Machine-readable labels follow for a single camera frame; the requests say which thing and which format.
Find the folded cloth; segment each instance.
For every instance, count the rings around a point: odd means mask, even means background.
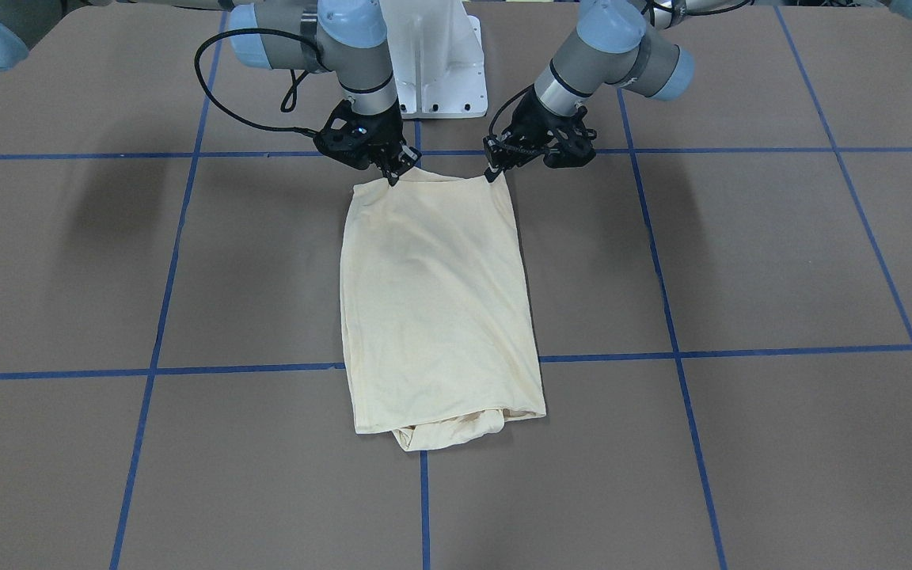
[[[546,415],[504,177],[354,187],[340,312],[358,433],[438,450]]]

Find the white fabric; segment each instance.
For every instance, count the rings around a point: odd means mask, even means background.
[[[546,414],[504,177],[357,185],[340,311],[358,433],[438,450]]]

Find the towel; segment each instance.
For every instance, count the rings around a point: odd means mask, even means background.
[[[547,413],[504,176],[356,185],[340,313],[357,433],[438,450]]]

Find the cream cloth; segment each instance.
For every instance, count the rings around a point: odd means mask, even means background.
[[[356,185],[340,312],[358,433],[438,450],[546,414],[504,176]]]

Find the white mounting bracket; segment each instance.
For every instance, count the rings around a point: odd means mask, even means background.
[[[481,21],[460,0],[380,0],[405,119],[488,112]]]

